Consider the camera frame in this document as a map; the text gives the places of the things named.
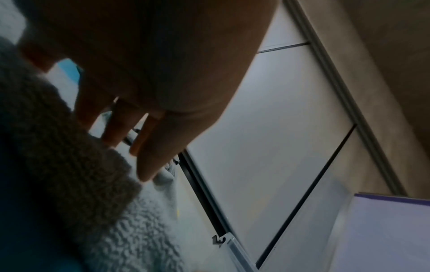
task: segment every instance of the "cabinet door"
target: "cabinet door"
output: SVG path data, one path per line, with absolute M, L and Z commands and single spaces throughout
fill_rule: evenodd
M 220 120 L 188 146 L 256 261 L 352 123 L 308 46 L 258 54 Z
M 354 131 L 260 270 L 324 271 L 342 230 L 348 203 L 358 191 L 390 194 L 358 133 Z
M 300 33 L 285 5 L 280 4 L 276 10 L 272 23 L 261 43 L 259 51 L 270 50 L 284 46 L 304 43 L 306 39 Z

